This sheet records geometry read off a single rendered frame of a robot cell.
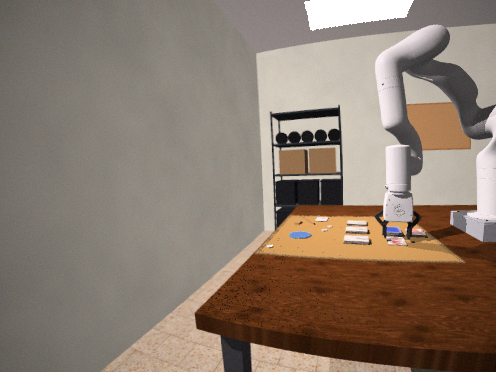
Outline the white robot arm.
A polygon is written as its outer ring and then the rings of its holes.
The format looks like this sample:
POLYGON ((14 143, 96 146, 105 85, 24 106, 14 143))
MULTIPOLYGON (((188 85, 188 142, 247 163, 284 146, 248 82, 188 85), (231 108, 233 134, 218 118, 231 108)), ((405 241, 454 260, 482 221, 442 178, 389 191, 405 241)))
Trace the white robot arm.
POLYGON ((385 189, 393 193, 411 191, 411 176, 419 174, 423 167, 421 140, 407 115, 402 75, 406 72, 433 83, 449 97, 466 136, 475 140, 492 138, 476 158, 477 210, 467 215, 496 220, 496 104, 480 108, 476 103, 478 88, 472 78, 456 64, 433 59, 449 41, 450 34, 444 26, 430 25, 385 50, 376 60, 382 124, 400 144, 386 147, 385 189))

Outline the blue playing card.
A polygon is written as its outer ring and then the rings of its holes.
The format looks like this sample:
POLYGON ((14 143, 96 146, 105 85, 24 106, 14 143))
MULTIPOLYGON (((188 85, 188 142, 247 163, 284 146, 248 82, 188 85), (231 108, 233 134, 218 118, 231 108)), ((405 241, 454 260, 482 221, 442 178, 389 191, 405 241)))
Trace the blue playing card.
POLYGON ((387 237, 386 239, 387 239, 388 245, 407 246, 407 243, 405 242, 403 237, 387 237))
POLYGON ((398 233, 402 234, 399 227, 387 227, 387 233, 398 233))

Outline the white playing card with red pips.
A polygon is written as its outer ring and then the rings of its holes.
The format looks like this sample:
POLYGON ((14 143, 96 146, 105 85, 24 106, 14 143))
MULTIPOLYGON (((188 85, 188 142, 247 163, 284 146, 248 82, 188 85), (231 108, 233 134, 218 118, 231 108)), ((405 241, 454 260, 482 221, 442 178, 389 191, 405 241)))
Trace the white playing card with red pips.
POLYGON ((413 236, 427 236, 421 229, 412 229, 413 236))

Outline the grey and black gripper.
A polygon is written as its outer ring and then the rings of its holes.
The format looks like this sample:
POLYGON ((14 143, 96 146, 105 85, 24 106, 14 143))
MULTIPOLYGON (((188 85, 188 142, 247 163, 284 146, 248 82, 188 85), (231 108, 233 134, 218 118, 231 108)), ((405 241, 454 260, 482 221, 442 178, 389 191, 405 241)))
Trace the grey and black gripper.
POLYGON ((385 194, 384 209, 374 215, 382 226, 382 235, 387 238, 388 222, 409 222, 407 227, 407 239, 412 237, 412 228, 422 219, 413 209, 413 196, 409 191, 406 193, 387 192, 385 194), (384 221, 379 216, 383 214, 384 221), (413 221, 413 217, 416 219, 413 221), (413 222, 412 222, 413 221, 413 222))

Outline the blue round disc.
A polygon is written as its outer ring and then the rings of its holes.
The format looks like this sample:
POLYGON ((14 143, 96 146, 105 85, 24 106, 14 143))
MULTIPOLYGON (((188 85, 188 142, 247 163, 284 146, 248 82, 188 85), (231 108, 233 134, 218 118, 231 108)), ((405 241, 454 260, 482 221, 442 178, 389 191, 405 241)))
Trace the blue round disc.
POLYGON ((310 237, 311 234, 309 232, 297 231, 290 233, 289 236, 296 239, 304 239, 310 237))

